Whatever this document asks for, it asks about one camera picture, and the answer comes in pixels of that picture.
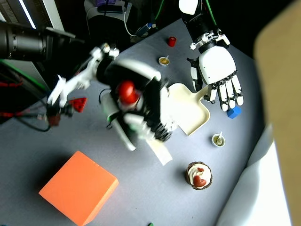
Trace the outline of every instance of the blue block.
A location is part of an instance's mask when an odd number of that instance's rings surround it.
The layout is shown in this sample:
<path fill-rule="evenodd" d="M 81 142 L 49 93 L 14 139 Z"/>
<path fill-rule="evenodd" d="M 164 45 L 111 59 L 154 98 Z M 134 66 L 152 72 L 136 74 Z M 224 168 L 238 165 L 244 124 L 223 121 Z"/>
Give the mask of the blue block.
<path fill-rule="evenodd" d="M 239 107 L 235 107 L 233 109 L 230 109 L 227 111 L 227 115 L 229 118 L 234 119 L 236 116 L 238 116 L 241 113 L 241 109 Z"/>

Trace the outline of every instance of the green object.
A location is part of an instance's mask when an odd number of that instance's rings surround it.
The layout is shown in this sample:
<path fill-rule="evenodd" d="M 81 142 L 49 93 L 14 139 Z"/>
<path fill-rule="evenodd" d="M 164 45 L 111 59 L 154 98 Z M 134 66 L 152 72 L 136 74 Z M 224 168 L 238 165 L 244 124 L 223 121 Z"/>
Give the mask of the green object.
<path fill-rule="evenodd" d="M 211 7 L 210 7 L 210 5 L 209 5 L 209 1 L 206 0 L 206 3 L 207 3 L 207 6 L 208 6 L 208 9 L 209 9 L 210 16 L 211 16 L 211 18 L 212 18 L 212 20 L 213 20 L 213 23 L 214 23 L 215 26 L 217 26 L 217 25 L 216 25 L 216 21 L 215 21 L 214 16 L 213 16 L 213 13 L 212 13 L 212 10 L 211 10 Z"/>
<path fill-rule="evenodd" d="M 16 72 L 20 73 L 21 75 L 23 75 L 25 78 L 27 78 L 28 80 L 30 80 L 32 83 L 36 84 L 37 86 L 39 86 L 40 88 L 42 88 L 43 90 L 46 90 L 46 87 L 39 83 L 38 81 L 36 81 L 34 78 L 30 77 L 29 75 L 25 74 L 23 71 L 21 71 L 19 68 L 13 66 L 12 64 L 10 64 L 9 62 L 5 61 L 5 60 L 0 60 L 0 63 L 10 67 L 11 69 L 15 70 Z"/>
<path fill-rule="evenodd" d="M 158 11 L 158 13 L 157 13 L 155 19 L 157 19 L 157 18 L 159 17 L 159 15 L 160 15 L 160 13 L 161 13 L 161 10 L 162 10 L 163 3 L 164 3 L 164 0 L 161 1 L 160 8 L 159 8 L 159 11 Z"/>

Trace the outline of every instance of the cupcake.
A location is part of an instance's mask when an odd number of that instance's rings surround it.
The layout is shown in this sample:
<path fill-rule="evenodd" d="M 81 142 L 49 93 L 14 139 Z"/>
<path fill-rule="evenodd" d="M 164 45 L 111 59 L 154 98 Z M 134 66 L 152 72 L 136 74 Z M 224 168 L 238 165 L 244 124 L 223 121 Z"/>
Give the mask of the cupcake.
<path fill-rule="evenodd" d="M 211 170 L 201 161 L 192 162 L 186 170 L 186 181 L 196 190 L 208 188 L 212 182 Z"/>

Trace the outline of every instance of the white frosting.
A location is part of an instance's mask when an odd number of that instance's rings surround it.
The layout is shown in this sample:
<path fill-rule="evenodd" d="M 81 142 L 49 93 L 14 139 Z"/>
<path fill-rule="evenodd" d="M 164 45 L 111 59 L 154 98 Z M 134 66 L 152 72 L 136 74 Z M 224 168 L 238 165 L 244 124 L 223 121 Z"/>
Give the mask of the white frosting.
<path fill-rule="evenodd" d="M 200 172 L 198 170 L 198 168 L 201 168 L 201 169 L 204 169 L 203 172 Z M 203 188 L 205 186 L 207 186 L 209 183 L 210 183 L 210 180 L 211 180 L 211 170 L 209 169 L 209 167 L 203 165 L 203 164 L 194 164 L 188 171 L 188 176 L 189 176 L 189 179 L 190 179 L 190 183 L 191 185 L 194 185 L 193 184 L 193 178 L 195 176 L 199 176 L 201 179 L 204 179 L 206 180 L 206 184 L 202 187 L 198 187 L 198 188 Z"/>

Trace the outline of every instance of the orange box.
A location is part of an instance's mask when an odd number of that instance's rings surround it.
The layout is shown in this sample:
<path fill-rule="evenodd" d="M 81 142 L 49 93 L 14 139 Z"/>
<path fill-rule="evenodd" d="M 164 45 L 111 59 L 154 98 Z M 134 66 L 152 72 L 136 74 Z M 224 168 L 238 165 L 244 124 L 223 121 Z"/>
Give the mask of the orange box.
<path fill-rule="evenodd" d="M 39 194 L 83 226 L 95 218 L 117 185 L 116 177 L 77 151 Z"/>

